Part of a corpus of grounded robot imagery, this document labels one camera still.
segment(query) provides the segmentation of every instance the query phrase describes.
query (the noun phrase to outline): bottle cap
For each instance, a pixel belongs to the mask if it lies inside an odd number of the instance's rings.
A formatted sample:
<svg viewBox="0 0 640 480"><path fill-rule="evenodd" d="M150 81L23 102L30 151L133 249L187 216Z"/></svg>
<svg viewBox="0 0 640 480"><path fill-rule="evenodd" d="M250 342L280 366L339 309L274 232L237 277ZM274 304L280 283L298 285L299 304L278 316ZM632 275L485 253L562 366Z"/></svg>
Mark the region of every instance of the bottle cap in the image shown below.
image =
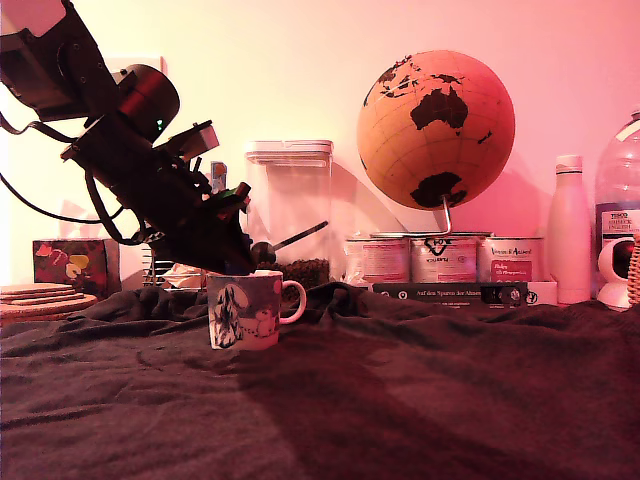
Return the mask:
<svg viewBox="0 0 640 480"><path fill-rule="evenodd" d="M556 173L582 172L582 156L560 155L556 159Z"/></svg>

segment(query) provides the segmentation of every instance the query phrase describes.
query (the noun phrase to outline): pink wall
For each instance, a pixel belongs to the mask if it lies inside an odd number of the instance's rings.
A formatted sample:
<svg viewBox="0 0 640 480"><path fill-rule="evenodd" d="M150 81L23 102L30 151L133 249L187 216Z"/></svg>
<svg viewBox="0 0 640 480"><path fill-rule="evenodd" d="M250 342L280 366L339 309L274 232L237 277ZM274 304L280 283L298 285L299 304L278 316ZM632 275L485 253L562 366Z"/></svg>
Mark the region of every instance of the pink wall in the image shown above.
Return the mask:
<svg viewBox="0 0 640 480"><path fill-rule="evenodd" d="M247 141L333 140L338 236L399 228L398 222L420 230L435 224L431 213L394 205L377 191L356 147L362 99L407 54L450 49L476 57L500 76L513 100L509 162L485 193L453 210L457 230L544 234L555 157L584 156L592 199L596 162L640 101L632 42L637 0L74 3L105 56L165 57L182 102L167 135L211 118L221 146L205 160L226 162L230 185L245 179ZM5 102L15 123L33 118L12 98ZM33 201L72 199L90 209L79 167L61 164L58 144L24 136L3 141L11 178ZM35 170L40 175L33 180ZM4 261L11 269L0 280L30 281L31 239L55 236L58 226L13 201L7 211L12 254ZM138 264L135 254L125 258L126 276Z"/></svg>

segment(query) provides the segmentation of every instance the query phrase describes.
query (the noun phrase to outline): plastic water bottle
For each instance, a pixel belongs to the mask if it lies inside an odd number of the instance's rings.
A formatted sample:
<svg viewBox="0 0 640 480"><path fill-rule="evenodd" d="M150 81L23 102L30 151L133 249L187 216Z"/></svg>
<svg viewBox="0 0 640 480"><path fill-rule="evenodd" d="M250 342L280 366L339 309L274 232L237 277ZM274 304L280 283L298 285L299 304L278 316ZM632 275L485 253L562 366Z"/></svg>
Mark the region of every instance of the plastic water bottle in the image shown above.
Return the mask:
<svg viewBox="0 0 640 480"><path fill-rule="evenodd" d="M556 190L547 225L547 261L558 282L558 303L591 298L591 213L582 184L582 157L556 161Z"/></svg>
<svg viewBox="0 0 640 480"><path fill-rule="evenodd" d="M597 259L607 243L640 232L640 104L600 158L595 204ZM602 275L596 275L595 283L602 287Z"/></svg>

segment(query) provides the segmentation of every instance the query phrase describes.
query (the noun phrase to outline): cork coaster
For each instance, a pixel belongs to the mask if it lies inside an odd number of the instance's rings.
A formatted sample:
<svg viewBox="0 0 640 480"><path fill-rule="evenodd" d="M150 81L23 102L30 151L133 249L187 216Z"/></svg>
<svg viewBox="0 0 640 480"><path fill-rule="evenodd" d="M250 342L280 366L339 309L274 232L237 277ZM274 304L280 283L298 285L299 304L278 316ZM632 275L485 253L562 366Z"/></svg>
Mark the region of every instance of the cork coaster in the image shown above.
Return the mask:
<svg viewBox="0 0 640 480"><path fill-rule="evenodd" d="M63 300L76 300L78 298L83 298L84 293L76 293L76 292L54 292L56 295L47 296L47 297L35 297L35 298L0 298L0 303L5 303L8 305L42 305L44 303L53 303L53 302L61 302Z"/></svg>
<svg viewBox="0 0 640 480"><path fill-rule="evenodd" d="M22 285L8 285L0 287L0 298L14 297L15 295L43 295L53 292L74 292L71 285L62 283L26 283Z"/></svg>
<svg viewBox="0 0 640 480"><path fill-rule="evenodd" d="M0 304L0 319L14 320L33 317L48 316L56 313L70 314L82 310L96 303L97 298L93 295L84 295L82 298L72 300L61 300L59 302L45 303L42 305L12 305Z"/></svg>

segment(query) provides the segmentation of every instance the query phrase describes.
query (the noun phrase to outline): white thermos bottle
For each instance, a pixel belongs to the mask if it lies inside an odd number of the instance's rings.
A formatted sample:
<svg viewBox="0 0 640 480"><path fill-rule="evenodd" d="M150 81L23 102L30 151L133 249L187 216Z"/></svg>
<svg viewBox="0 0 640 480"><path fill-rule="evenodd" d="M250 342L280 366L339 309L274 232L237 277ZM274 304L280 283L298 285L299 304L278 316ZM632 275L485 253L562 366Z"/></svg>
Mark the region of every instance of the white thermos bottle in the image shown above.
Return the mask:
<svg viewBox="0 0 640 480"><path fill-rule="evenodd" d="M556 161L556 190L547 225L549 273L558 282L558 303L591 298L591 214L582 184L582 157Z"/></svg>

